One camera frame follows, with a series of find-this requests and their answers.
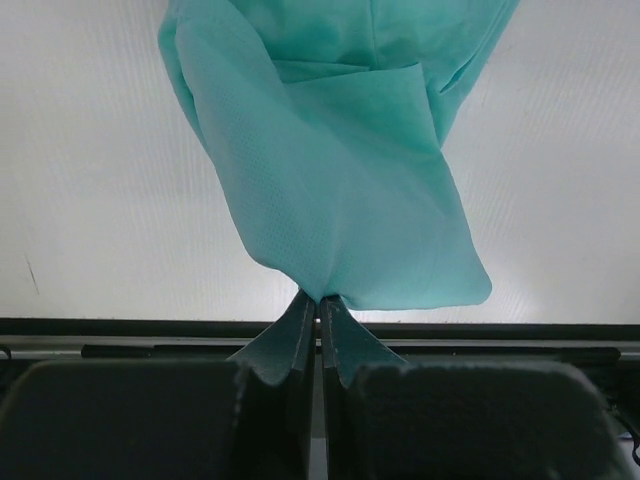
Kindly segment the teal t shirt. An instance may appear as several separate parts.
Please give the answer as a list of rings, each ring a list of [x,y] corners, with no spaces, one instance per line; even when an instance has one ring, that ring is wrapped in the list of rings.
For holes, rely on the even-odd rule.
[[[513,1],[173,1],[158,46],[243,245],[315,300],[476,305],[443,155]]]

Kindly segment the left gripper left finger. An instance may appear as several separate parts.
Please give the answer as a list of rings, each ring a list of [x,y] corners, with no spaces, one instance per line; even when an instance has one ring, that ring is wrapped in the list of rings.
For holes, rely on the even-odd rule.
[[[1,406],[5,479],[304,479],[315,304],[224,361],[39,362]]]

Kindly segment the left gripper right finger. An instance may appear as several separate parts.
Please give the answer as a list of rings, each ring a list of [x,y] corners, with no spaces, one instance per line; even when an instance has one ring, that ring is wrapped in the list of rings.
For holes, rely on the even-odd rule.
[[[341,299],[319,307],[332,479],[631,479],[635,366],[531,351],[400,356]]]

